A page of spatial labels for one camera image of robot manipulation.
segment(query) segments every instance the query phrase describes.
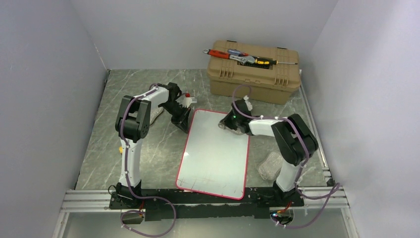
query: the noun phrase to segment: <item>wall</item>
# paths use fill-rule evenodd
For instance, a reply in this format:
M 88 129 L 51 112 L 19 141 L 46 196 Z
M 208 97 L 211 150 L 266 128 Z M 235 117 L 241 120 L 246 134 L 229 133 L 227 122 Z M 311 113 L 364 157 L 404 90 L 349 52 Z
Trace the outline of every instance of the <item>wall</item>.
M 420 2 L 340 0 L 304 86 L 361 237 L 420 237 Z
M 219 39 L 308 58 L 337 0 L 72 0 L 107 68 L 207 68 Z
M 68 0 L 0 3 L 0 230 L 51 237 L 106 70 Z

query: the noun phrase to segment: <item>table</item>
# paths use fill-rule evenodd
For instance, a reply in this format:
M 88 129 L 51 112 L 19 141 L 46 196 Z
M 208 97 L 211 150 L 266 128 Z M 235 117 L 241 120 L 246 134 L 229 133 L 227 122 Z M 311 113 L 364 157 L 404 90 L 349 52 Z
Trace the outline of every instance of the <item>table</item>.
M 121 172 L 121 146 L 114 125 L 124 95 L 146 92 L 152 83 L 174 82 L 181 90 L 196 97 L 196 109 L 219 112 L 231 110 L 231 97 L 210 93 L 210 81 L 205 69 L 184 70 L 111 70 L 95 118 L 92 135 L 76 184 L 76 189 L 107 189 L 118 182 Z M 285 105 L 251 100 L 253 114 L 286 117 L 298 113 L 309 124 L 302 94 L 297 91 Z M 144 140 L 140 166 L 142 188 L 176 188 L 175 180 L 181 162 L 187 134 L 170 122 L 171 115 L 163 112 L 151 126 Z M 268 153 L 277 150 L 271 137 L 251 137 L 246 186 L 272 186 L 257 171 Z M 315 153 L 303 171 L 301 186 L 326 186 L 319 153 Z

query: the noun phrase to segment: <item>red border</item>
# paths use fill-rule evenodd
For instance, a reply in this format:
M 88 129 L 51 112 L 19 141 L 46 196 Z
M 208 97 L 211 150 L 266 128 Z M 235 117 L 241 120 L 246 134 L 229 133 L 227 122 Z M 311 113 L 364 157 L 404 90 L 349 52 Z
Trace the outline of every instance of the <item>red border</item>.
M 222 112 L 217 112 L 217 111 L 212 111 L 212 110 L 196 109 L 196 110 L 194 110 L 193 119 L 192 119 L 190 128 L 193 127 L 194 117 L 195 117 L 197 111 L 207 111 L 207 112 L 220 113 L 220 114 L 225 114 L 225 115 L 227 114 L 227 113 L 222 113 Z M 183 189 L 183 190 L 187 190 L 187 191 L 204 193 L 204 194 L 218 196 L 218 197 L 225 197 L 225 198 L 230 198 L 230 199 L 233 199 L 233 200 L 241 200 L 242 198 L 244 198 L 244 196 L 245 196 L 245 183 L 247 182 L 248 156 L 249 156 L 249 145 L 250 145 L 251 137 L 248 135 L 247 161 L 246 161 L 246 164 L 245 164 L 244 188 L 242 189 L 243 190 L 243 194 L 242 194 L 242 197 L 241 198 L 229 197 L 229 196 L 222 196 L 220 194 L 214 194 L 214 193 L 210 193 L 210 192 L 197 191 L 197 190 L 187 189 L 187 188 L 183 188 L 183 187 L 179 187 L 178 186 L 177 181 L 178 181 L 178 177 L 179 177 L 179 172 L 181 171 L 181 164 L 182 164 L 182 160 L 184 159 L 184 153 L 185 153 L 185 149 L 187 148 L 187 143 L 188 143 L 188 138 L 189 137 L 190 137 L 190 132 L 188 131 L 187 140 L 186 140 L 185 146 L 184 146 L 184 151 L 182 152 L 181 163 L 179 164 L 178 174 L 176 175 L 175 186 L 177 188 L 179 188 L 179 189 Z

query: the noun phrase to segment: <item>toolbox lid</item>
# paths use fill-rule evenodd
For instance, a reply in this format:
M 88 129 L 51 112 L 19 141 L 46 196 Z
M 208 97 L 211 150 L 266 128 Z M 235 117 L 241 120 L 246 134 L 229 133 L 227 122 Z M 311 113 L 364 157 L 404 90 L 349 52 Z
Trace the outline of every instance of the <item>toolbox lid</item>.
M 216 41 L 213 49 L 227 52 L 236 49 L 251 56 L 277 60 L 279 62 L 299 63 L 296 51 L 285 48 L 262 47 L 231 41 Z M 241 65 L 232 59 L 210 57 L 207 74 L 211 80 L 248 84 L 251 86 L 294 92 L 301 85 L 298 64 L 270 65 L 268 69 Z

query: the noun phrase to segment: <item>red handle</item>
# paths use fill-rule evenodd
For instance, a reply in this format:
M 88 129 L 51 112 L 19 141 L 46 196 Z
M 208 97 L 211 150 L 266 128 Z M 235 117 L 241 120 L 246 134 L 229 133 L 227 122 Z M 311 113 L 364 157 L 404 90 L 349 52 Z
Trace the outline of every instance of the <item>red handle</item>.
M 217 58 L 229 59 L 229 54 L 223 51 L 210 50 L 207 54 Z

